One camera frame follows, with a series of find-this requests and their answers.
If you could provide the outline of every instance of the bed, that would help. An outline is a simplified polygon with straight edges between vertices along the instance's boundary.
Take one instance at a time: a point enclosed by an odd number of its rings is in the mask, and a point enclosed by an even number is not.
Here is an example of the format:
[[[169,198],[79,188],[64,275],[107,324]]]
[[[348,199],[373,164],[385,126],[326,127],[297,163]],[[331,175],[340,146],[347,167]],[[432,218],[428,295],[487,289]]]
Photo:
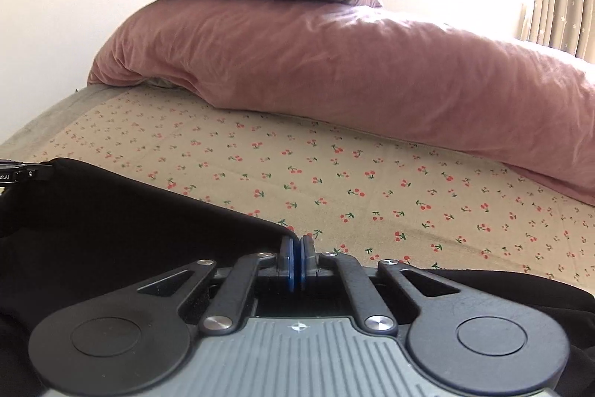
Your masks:
[[[0,145],[71,157],[311,234],[362,263],[500,269],[593,291],[595,208],[505,165],[184,89],[90,86]]]

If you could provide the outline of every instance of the circular cap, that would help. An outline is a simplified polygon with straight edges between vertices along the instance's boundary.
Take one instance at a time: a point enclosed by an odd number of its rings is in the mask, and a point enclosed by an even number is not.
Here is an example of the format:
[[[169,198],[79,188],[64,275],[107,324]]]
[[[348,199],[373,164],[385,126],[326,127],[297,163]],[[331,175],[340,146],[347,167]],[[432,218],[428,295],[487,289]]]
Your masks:
[[[498,317],[477,317],[461,323],[457,338],[472,352],[487,356],[516,353],[527,342],[522,327]]]
[[[213,317],[206,317],[203,324],[206,329],[216,332],[217,330],[227,330],[233,322],[230,318],[215,315]]]
[[[366,318],[365,325],[375,332],[384,332],[390,330],[395,326],[395,322],[389,317],[382,315],[374,315],[373,317]]]
[[[116,356],[130,350],[141,329],[123,318],[97,318],[78,326],[70,339],[79,352],[90,356]]]

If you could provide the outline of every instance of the black fabric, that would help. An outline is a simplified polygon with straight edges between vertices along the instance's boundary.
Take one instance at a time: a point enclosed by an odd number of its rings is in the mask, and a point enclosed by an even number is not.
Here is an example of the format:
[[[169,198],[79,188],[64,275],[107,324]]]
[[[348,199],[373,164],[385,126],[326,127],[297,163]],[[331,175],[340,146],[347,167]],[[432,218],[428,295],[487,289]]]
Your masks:
[[[129,180],[82,162],[53,160],[54,177],[0,197],[0,397],[43,391],[28,335],[54,311],[199,258],[231,265],[279,248],[292,233]],[[549,314],[572,343],[557,392],[595,396],[595,299],[528,274],[439,269],[445,278]]]

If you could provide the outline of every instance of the folded pink blanket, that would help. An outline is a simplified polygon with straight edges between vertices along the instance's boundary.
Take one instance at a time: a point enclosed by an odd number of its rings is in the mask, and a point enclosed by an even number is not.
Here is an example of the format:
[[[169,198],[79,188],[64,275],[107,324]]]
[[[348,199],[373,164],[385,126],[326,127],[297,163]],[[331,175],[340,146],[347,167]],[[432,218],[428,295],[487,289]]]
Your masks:
[[[97,54],[89,83],[160,77],[219,108],[306,116],[516,166],[595,205],[595,71],[369,7],[159,0]]]

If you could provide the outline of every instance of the mattress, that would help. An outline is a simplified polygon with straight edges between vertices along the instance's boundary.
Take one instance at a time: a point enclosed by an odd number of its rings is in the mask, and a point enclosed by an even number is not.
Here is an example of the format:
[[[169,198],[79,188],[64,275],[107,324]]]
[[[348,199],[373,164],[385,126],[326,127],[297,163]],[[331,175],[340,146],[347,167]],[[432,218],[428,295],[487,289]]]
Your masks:
[[[0,157],[84,160],[311,234],[317,250],[365,265],[390,257],[595,288],[592,206],[492,160],[221,110],[182,89],[89,87],[0,145]]]

